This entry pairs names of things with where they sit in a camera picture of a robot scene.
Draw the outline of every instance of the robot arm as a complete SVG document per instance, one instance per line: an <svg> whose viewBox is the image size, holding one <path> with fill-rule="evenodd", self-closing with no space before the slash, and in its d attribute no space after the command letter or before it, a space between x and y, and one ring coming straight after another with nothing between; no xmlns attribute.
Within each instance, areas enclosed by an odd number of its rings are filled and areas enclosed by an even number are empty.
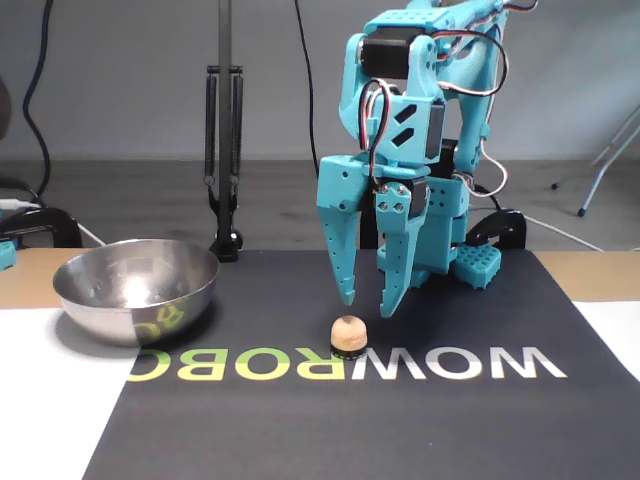
<svg viewBox="0 0 640 480"><path fill-rule="evenodd" d="M347 43L340 119L362 153L321 161L317 205L342 300L355 296L354 265L360 214L374 208L385 245L381 314L391 316L410 287L450 269L485 287L500 267L500 252L464 245L468 176L475 171L496 82L504 0L469 0L439 8L414 0L371 20ZM406 91L382 79L406 81ZM371 85L378 90L370 92ZM459 99L458 140L443 140L450 100ZM367 199L375 199L368 205Z"/></svg>

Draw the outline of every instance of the white wall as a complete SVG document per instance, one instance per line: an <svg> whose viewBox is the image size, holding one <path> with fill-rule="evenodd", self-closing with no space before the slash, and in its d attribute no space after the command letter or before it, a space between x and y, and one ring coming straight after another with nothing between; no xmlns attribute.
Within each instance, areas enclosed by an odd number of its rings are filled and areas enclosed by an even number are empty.
<svg viewBox="0 0 640 480"><path fill-rule="evenodd" d="M346 40L407 1L300 0L321 154L355 148L337 114ZM533 13L512 14L507 25L511 75L496 100L488 149L504 159L588 157L640 103L640 2L540 3ZM0 0L0 75L14 104L0 159L40 158L20 105L43 4ZM246 72L245 156L308 159L293 0L234 4L235 61ZM216 41L215 0L56 0L49 58L32 103L53 158L201 159L204 72L217 60ZM633 152L640 153L639 143Z"/></svg>

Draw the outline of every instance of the stainless steel bowl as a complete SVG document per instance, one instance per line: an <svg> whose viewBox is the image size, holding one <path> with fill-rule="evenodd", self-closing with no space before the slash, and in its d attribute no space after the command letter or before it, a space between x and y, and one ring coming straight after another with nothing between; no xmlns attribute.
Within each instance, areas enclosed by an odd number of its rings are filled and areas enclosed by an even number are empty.
<svg viewBox="0 0 640 480"><path fill-rule="evenodd" d="M117 345L145 345L183 330L206 309L220 264L177 240L127 240L60 267L53 287L82 328Z"/></svg>

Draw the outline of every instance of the cable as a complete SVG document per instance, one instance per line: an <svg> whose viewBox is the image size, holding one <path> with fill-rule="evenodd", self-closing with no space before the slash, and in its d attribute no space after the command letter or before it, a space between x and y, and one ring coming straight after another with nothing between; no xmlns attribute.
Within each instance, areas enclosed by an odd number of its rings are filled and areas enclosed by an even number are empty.
<svg viewBox="0 0 640 480"><path fill-rule="evenodd" d="M452 176L462 180L462 183L464 184L464 186L467 188L467 190L469 190L469 193L474 197L489 198L500 193L504 189L504 187L507 185L507 181L509 180L509 172L507 172L507 169L504 168L504 166L499 161L487 155L487 152L484 150L484 140L480 142L480 150L482 151L482 155L491 163L493 163L496 167L498 167L502 172L502 182L500 183L500 186L498 188L496 188L493 192L478 193L476 189L473 187L472 177L469 178L468 176L465 176L464 174L461 174L461 173L454 173Z"/></svg>
<svg viewBox="0 0 640 480"><path fill-rule="evenodd" d="M500 55L502 56L502 62L503 62L502 78L500 79L500 82L498 83L498 85L495 85L491 90L480 90L480 91L470 90L468 88L464 88L459 85L455 85L453 83L444 82L444 81L438 82L438 85L443 90L450 90L452 92L462 93L464 95L470 95L473 97L489 97L491 95L498 93L502 88L502 86L504 85L505 81L507 80L507 75L509 74L509 57L507 56L507 52L504 50L504 47L498 40L496 40L490 35L487 35L486 33L476 32L474 30L436 30L436 32L432 35L432 38L434 40L437 40L438 38L444 38L444 37L462 37L462 36L484 38L485 40L489 40L491 43L493 43L495 46L498 47L498 49L500 50ZM444 56L444 58L441 55L438 55L438 59L444 60L446 59L446 55Z"/></svg>
<svg viewBox="0 0 640 480"><path fill-rule="evenodd" d="M316 140L313 128L313 76L311 75L311 61L309 60L309 51L307 50L307 40L304 35L304 26L302 25L302 15L300 14L300 5L298 0L293 0L296 7L296 16L298 17L298 27L300 29L300 40L302 42L302 50L304 51L304 60L307 64L307 81L309 83L309 142L311 143L311 155L313 156L313 166L316 169L316 178L320 175L320 165L318 164L318 156L316 154Z"/></svg>
<svg viewBox="0 0 640 480"><path fill-rule="evenodd" d="M42 205L32 202L25 202L22 200L18 200L17 198L0 198L0 209L1 210L18 210L20 208L42 208ZM92 233L87 227L78 223L78 228L86 233L93 241L101 246L105 246L106 243L100 240L94 233Z"/></svg>
<svg viewBox="0 0 640 480"><path fill-rule="evenodd" d="M538 6L538 0L535 0L532 5L528 7L521 7L520 5L514 5L508 0L504 2L504 8L506 10L514 10L516 12L531 12Z"/></svg>
<svg viewBox="0 0 640 480"><path fill-rule="evenodd" d="M553 225L549 225L548 223L544 223L541 222L540 220L536 220L535 218L529 217L527 215L523 215L524 218L526 218L527 220L529 220L531 223L535 223L536 225L539 225L543 228L546 228L548 230L551 230L552 232L558 233L564 237L567 237L570 240L573 240L574 242L580 243L581 245L584 245L585 247L590 248L591 250L595 250L596 252L604 252L603 249L601 249L600 247L596 247L595 245L582 240L581 238L576 237L575 235L571 235L570 233L565 232L564 230L560 230L557 227L554 227Z"/></svg>
<svg viewBox="0 0 640 480"><path fill-rule="evenodd" d="M104 246L107 245L105 242L103 242L97 236L95 236L93 233L91 233L91 231L87 227L82 225L81 223L78 223L78 228L80 230L82 230L84 233L86 233L94 242L96 242L101 247L104 247Z"/></svg>
<svg viewBox="0 0 640 480"><path fill-rule="evenodd" d="M473 186L473 189L476 192L489 193L489 190L484 188L482 185L478 185L477 183ZM498 202L498 199L494 195L490 195L489 198L493 202L493 206L495 207L496 211L499 212L500 210L502 210L502 207L500 206L500 203Z"/></svg>
<svg viewBox="0 0 640 480"><path fill-rule="evenodd" d="M31 195L31 203L37 203L42 207L46 207L44 201L38 196L38 194L33 191L33 189L27 185L26 182L22 180L18 180L17 178L11 177L2 177L0 176L0 188L6 188L11 190L22 190L23 192L27 192Z"/></svg>
<svg viewBox="0 0 640 480"><path fill-rule="evenodd" d="M29 104L31 103L31 98L36 91L38 81L42 76L44 62L47 59L47 47L49 44L49 20L51 18L52 8L53 0L47 0L42 14L42 34L40 37L40 55L38 56L38 64L36 65L36 70L33 73L33 78L31 79L31 83L29 84L29 88L27 89L27 93L25 94L24 101L22 103L22 113L25 120L27 121L27 124L31 128L31 131L38 140L38 144L40 145L40 150L42 150L42 156L44 158L44 177L42 178L42 182L40 183L40 186L37 190L38 196L42 196L44 191L47 189L47 185L49 185L49 178L51 177L51 157L49 156L49 149L47 148L47 144L45 143L40 130L38 130L38 127L31 118L31 114L29 113Z"/></svg>
<svg viewBox="0 0 640 480"><path fill-rule="evenodd" d="M377 83L379 88L367 98L367 91L369 87ZM373 139L371 144L371 148L369 148L369 135L367 133L367 120L373 111L373 104L375 103L375 99L377 96L382 93L383 95L383 105L382 105L382 115L380 117L380 126L378 127L378 131L376 136ZM373 78L367 81L362 87L362 91L360 92L360 100L358 102L358 140L360 142L360 149L362 151L369 150L369 176L377 184L377 180L374 177L374 169L375 169L375 161L376 161L376 151L378 149L378 144L380 140L384 136L384 133L387 130L389 125L389 114L391 111L391 86L382 79Z"/></svg>

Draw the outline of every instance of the hole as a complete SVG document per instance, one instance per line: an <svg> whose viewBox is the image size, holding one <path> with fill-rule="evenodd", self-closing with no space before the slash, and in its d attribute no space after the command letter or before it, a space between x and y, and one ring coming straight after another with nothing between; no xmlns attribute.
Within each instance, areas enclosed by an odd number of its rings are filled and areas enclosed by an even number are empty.
<svg viewBox="0 0 640 480"><path fill-rule="evenodd" d="M404 142L413 137L413 128L405 128L402 132L400 132L396 138L391 140L396 147L399 147Z"/></svg>
<svg viewBox="0 0 640 480"><path fill-rule="evenodd" d="M402 111L395 116L395 119L398 123L402 123L411 115L416 113L416 110L418 110L418 107L416 107L414 104L411 104L402 109Z"/></svg>

